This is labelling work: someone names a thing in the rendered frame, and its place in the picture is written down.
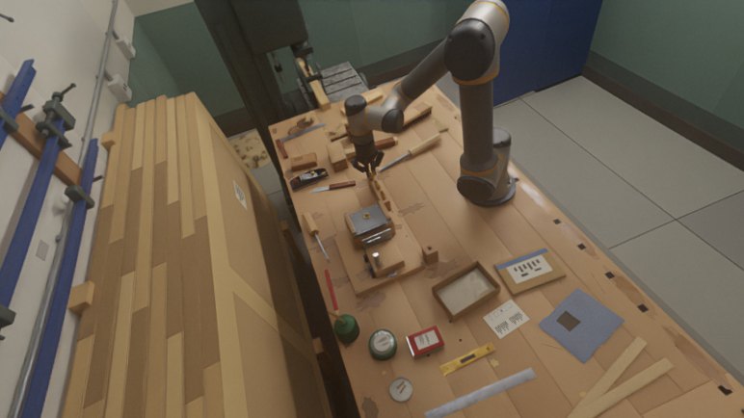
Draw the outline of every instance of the red pencil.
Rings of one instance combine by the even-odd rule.
[[[326,270],[326,281],[328,282],[328,290],[331,292],[331,300],[333,301],[333,310],[338,311],[338,303],[335,301],[335,292],[333,291],[333,283],[331,283],[331,274]]]

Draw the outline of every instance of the wooden tabletop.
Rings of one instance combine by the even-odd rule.
[[[391,88],[392,85],[386,85],[380,89],[388,93]],[[636,337],[643,338],[648,345],[615,386],[662,358],[668,358],[674,368],[600,416],[742,416],[744,387],[646,296],[517,168],[509,167],[509,173],[518,179],[517,193],[510,202],[483,208],[462,197],[456,188],[460,175],[459,159],[463,152],[460,111],[437,87],[426,91],[413,106],[422,101],[433,106],[432,114],[397,135],[400,142],[385,150],[384,164],[436,134],[435,119],[448,127],[448,131],[441,134],[440,144],[386,170],[378,180],[389,191],[392,214],[397,217],[401,228],[398,233],[411,234],[418,243],[432,245],[438,251],[438,262],[360,298],[352,285],[352,278],[358,282],[379,279],[369,276],[366,269],[348,272],[339,251],[341,245],[347,250],[346,244],[339,243],[349,242],[344,214],[374,203],[368,183],[364,175],[351,166],[333,172],[327,150],[331,141],[323,128],[284,143],[290,159],[315,152],[318,167],[327,169],[331,176],[318,185],[290,194],[298,215],[301,217],[302,213],[308,212],[315,219],[320,239],[331,259],[330,263],[326,261],[315,237],[304,230],[326,306],[332,311],[324,273],[328,269],[341,313],[351,314],[359,322],[359,339],[349,345],[338,344],[362,417],[422,417],[437,406],[532,368],[536,379],[452,416],[563,418]],[[289,129],[306,115],[311,115],[314,123],[325,122],[325,128],[331,131],[345,120],[340,113],[342,106],[343,103],[334,103],[328,111],[312,111],[272,125],[272,136],[274,139],[286,136]],[[376,141],[387,137],[389,134],[375,133]],[[350,146],[348,139],[342,141],[345,147]],[[291,171],[290,159],[280,158],[285,181],[300,174]],[[349,180],[357,180],[357,186],[310,193],[315,187]],[[540,248],[548,248],[567,275],[512,296],[494,265]],[[361,259],[363,251],[356,251]],[[434,299],[432,287],[474,261],[479,261],[496,278],[501,292],[463,318],[450,322]],[[586,363],[581,363],[539,327],[539,322],[576,289],[591,295],[624,319],[623,325]],[[509,300],[515,301],[529,321],[499,339],[483,317]],[[431,326],[437,326],[441,332],[445,343],[443,350],[414,359],[408,350],[406,336]],[[370,335],[381,328],[392,331],[399,344],[397,354],[389,361],[375,360],[367,348]],[[493,343],[495,353],[446,377],[442,375],[441,364],[488,343]],[[397,403],[388,394],[390,383],[398,377],[407,378],[413,385],[413,395],[406,403]]]

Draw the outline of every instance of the knife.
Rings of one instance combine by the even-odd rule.
[[[323,186],[323,187],[315,188],[315,189],[312,190],[311,193],[325,192],[326,190],[343,189],[345,187],[352,187],[352,186],[356,186],[356,185],[357,185],[357,182],[354,181],[354,180],[347,181],[345,183],[333,183],[333,184],[330,184],[328,186]]]

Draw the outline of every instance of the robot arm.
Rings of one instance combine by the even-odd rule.
[[[382,105],[368,106],[360,95],[347,99],[349,136],[357,152],[353,166],[374,174],[384,154],[375,148],[372,131],[401,132],[406,108],[451,72],[460,85],[463,111],[465,153],[458,190],[470,200],[485,204],[502,194],[503,185],[499,183],[508,151],[504,157],[504,152],[494,149],[508,146],[511,139],[504,137],[505,131],[492,128],[492,79],[499,71],[499,50],[508,28],[509,12],[501,0],[476,1],[449,36],[393,88]]]

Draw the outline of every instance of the black square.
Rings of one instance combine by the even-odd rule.
[[[581,324],[581,321],[574,318],[573,315],[569,313],[569,311],[565,311],[564,313],[562,313],[561,316],[558,317],[556,322],[562,325],[569,332],[576,328],[577,325]]]

